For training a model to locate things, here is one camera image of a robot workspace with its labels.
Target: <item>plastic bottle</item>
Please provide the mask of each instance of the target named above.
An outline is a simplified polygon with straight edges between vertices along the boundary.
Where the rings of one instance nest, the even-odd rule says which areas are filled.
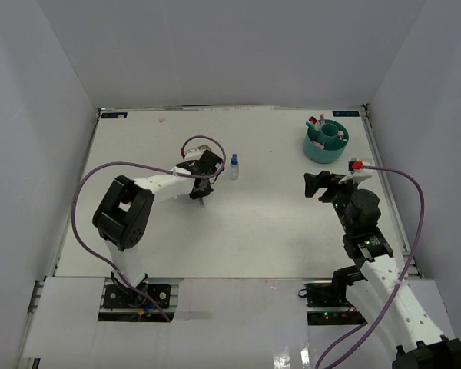
[[[237,154],[232,154],[232,159],[229,165],[230,179],[239,178],[239,161],[237,161]]]

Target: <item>white table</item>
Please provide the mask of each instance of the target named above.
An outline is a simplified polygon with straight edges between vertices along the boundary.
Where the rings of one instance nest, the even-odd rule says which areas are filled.
[[[361,118],[335,118],[350,142],[331,165],[306,158],[305,121],[333,118],[331,111],[257,109],[244,111],[130,111],[125,119],[101,119],[86,171],[107,161],[135,161],[172,168],[179,149],[192,135],[209,135],[238,153],[240,176],[224,172],[215,192],[198,201],[184,196],[152,208],[140,242],[141,258],[157,278],[322,278],[353,262],[343,249],[343,230],[331,204],[304,197],[303,174],[328,170],[347,173],[352,157],[372,158]],[[206,141],[195,141],[197,146]],[[108,248],[91,223],[92,215],[113,179],[142,178],[154,173],[136,168],[107,168],[81,193],[78,224],[81,236],[98,253]],[[380,177],[361,187],[380,197],[380,228],[399,262],[401,236],[388,209]],[[108,277],[110,267],[87,254],[68,230],[56,276]]]

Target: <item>white enclosure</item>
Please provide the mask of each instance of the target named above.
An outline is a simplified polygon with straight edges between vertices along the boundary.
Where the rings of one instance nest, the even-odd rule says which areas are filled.
[[[416,260],[461,338],[461,1],[1,0],[0,369],[51,274],[95,108],[241,104],[370,104],[384,164],[426,192]],[[415,191],[390,183],[411,239]]]

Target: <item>teal bowl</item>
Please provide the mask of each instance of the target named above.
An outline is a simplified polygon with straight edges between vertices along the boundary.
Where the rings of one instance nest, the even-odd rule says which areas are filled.
[[[324,132],[316,131],[314,128],[308,128],[304,139],[304,153],[306,156],[316,163],[321,164],[329,164],[337,160],[343,154],[343,150],[345,150],[348,140],[350,139],[348,131],[340,123],[332,121],[331,119],[325,119],[325,122],[326,124],[323,128],[326,129],[324,129]],[[339,138],[329,138],[325,140],[327,135],[324,133],[328,134],[331,131],[336,131],[335,129],[331,129],[332,127],[329,125],[335,125],[338,131],[343,131],[346,141],[340,140]],[[312,141],[324,144],[324,149],[318,148]]]

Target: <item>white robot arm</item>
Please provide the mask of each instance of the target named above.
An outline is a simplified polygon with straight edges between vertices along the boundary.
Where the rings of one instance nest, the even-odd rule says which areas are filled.
[[[339,301],[349,302],[372,324],[394,288],[396,297],[375,332],[393,358],[393,369],[461,369],[461,341],[449,340],[420,305],[400,271],[393,250],[377,221],[379,198],[358,184],[372,176],[360,169],[370,163],[350,162],[350,175],[322,171],[305,174],[306,197],[326,188],[321,202],[331,203],[343,226],[343,245],[354,266],[334,272],[332,289]]]
[[[186,176],[213,175],[222,165],[222,159],[205,147],[187,151],[184,159],[172,168],[173,175],[134,180],[123,175],[117,177],[95,212],[93,224],[105,240],[111,260],[132,286],[138,286],[147,278],[138,257],[137,243],[145,233],[152,206],[183,194],[202,199],[213,191],[208,179]],[[118,271],[113,271],[111,276],[120,288],[127,287]]]

